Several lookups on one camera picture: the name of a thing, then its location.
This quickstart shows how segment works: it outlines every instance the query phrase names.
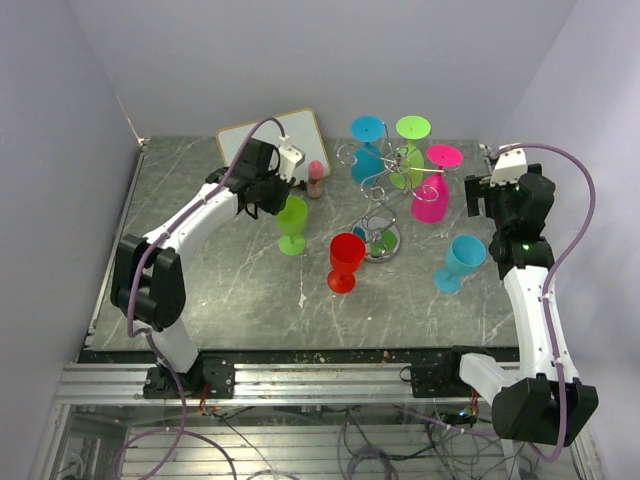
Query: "plastic wine glass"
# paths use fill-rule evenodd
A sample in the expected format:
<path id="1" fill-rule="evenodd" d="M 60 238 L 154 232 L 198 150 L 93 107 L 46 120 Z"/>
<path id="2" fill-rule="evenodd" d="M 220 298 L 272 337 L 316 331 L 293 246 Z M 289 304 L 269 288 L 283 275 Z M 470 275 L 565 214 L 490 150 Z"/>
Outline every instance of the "plastic wine glass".
<path id="1" fill-rule="evenodd" d="M 351 124 L 351 135 L 362 143 L 356 150 L 356 163 L 351 166 L 351 178 L 365 185 L 372 185 L 375 175 L 382 173 L 384 162 L 380 158 L 382 152 L 373 142 L 384 135 L 384 122 L 378 117 L 365 115 L 356 118 Z"/>
<path id="2" fill-rule="evenodd" d="M 333 237 L 329 246 L 329 260 L 333 270 L 329 272 L 327 283 L 336 293 L 349 293 L 356 285 L 354 273 L 364 259 L 367 248 L 362 238 L 346 232 Z"/>
<path id="3" fill-rule="evenodd" d="M 439 169 L 456 168 L 463 161 L 462 152 L 450 145 L 432 145 L 427 149 L 427 158 Z M 415 191 L 419 198 L 411 204 L 412 215 L 423 223 L 441 222 L 449 206 L 449 185 L 442 173 L 436 173 L 420 184 Z"/>
<path id="4" fill-rule="evenodd" d="M 276 227 L 282 233 L 278 246 L 285 255 L 299 255 L 306 246 L 302 231 L 307 224 L 309 210 L 304 200 L 289 195 L 284 209 L 276 215 Z"/>
<path id="5" fill-rule="evenodd" d="M 486 258 L 487 249 L 482 240 L 473 235 L 459 235 L 447 250 L 446 268 L 433 275 L 433 283 L 443 293 L 456 293 L 462 285 L 462 277 L 475 272 Z"/>
<path id="6" fill-rule="evenodd" d="M 422 152 L 416 148 L 416 140 L 421 140 L 431 133 L 431 124 L 426 118 L 418 115 L 408 115 L 402 117 L 396 123 L 396 131 L 398 135 L 407 139 L 407 145 L 400 149 L 400 153 L 409 155 L 402 160 L 401 169 L 407 170 L 406 175 L 411 181 L 411 188 L 416 188 L 422 182 L 422 174 L 420 170 L 412 170 L 411 168 L 424 168 L 424 156 Z M 401 173 L 392 173 L 389 175 L 391 183 L 398 188 L 405 188 L 405 176 Z"/>

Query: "wine glass base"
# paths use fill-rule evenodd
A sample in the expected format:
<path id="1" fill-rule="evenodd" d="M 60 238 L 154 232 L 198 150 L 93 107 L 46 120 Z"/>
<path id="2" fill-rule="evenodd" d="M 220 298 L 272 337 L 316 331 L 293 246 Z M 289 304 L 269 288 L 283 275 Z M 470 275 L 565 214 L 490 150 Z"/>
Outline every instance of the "wine glass base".
<path id="1" fill-rule="evenodd" d="M 441 268 L 433 274 L 433 284 L 442 293 L 457 293 L 462 286 L 462 279 L 448 269 Z"/>
<path id="2" fill-rule="evenodd" d="M 327 277 L 327 284 L 336 293 L 349 293 L 356 286 L 356 277 L 351 273 L 341 275 L 332 270 Z"/>
<path id="3" fill-rule="evenodd" d="M 278 247 L 280 251 L 285 255 L 295 256 L 300 255 L 304 251 L 304 247 L 307 245 L 302 235 L 296 235 L 294 237 L 288 237 L 283 235 L 278 240 Z"/>

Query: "whiteboard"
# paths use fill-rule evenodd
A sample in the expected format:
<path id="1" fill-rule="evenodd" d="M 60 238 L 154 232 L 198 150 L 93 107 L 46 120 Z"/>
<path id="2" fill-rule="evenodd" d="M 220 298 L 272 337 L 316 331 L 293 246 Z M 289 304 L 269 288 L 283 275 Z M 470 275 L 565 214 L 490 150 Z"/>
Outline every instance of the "whiteboard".
<path id="1" fill-rule="evenodd" d="M 322 163 L 324 176 L 329 175 L 331 173 L 331 165 L 329 164 L 324 143 L 322 143 L 322 136 L 320 135 L 318 122 L 316 121 L 316 115 L 313 113 L 313 110 L 303 108 L 295 112 L 275 115 L 275 117 L 282 122 L 284 131 L 291 137 L 292 145 L 300 148 L 306 155 L 304 162 L 293 172 L 296 182 L 300 183 L 300 180 L 307 181 L 309 164 L 314 160 Z M 218 146 L 220 147 L 225 165 L 229 166 L 231 160 L 233 160 L 233 157 L 240 148 L 240 144 L 256 123 L 258 122 L 227 127 L 218 132 Z M 253 135 L 253 138 L 257 138 L 263 142 L 269 142 L 277 147 L 280 143 L 278 140 L 279 136 L 280 129 L 278 126 L 273 122 L 267 122 L 258 129 Z"/>

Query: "white wall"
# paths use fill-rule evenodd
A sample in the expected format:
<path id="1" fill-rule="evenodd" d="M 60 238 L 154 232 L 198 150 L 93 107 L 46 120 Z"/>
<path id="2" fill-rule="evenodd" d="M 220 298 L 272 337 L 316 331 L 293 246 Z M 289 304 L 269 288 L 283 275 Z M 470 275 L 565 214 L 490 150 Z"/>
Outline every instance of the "white wall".
<path id="1" fill-rule="evenodd" d="M 27 478 L 137 140 L 64 0 L 0 5 L 0 465 Z"/>
<path id="2" fill-rule="evenodd" d="M 638 477 L 640 417 L 640 3 L 578 2 L 500 143 L 546 142 L 572 152 L 594 177 L 591 231 L 558 272 L 563 328 L 583 380 L 598 387 L 592 422 L 608 478 Z M 546 235 L 559 255 L 586 212 L 572 164 L 542 159 L 558 185 Z"/>
<path id="3" fill-rule="evenodd" d="M 140 135 L 212 135 L 310 106 L 497 135 L 575 0 L 68 0 Z"/>

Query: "small bottle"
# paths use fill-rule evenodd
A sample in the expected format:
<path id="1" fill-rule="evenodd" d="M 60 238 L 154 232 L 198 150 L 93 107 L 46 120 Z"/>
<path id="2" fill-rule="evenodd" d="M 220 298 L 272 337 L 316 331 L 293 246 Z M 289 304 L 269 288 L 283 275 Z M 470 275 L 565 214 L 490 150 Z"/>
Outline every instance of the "small bottle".
<path id="1" fill-rule="evenodd" d="M 318 160 L 309 164 L 309 181 L 307 182 L 307 195 L 309 198 L 320 198 L 322 196 L 322 174 L 324 167 Z"/>

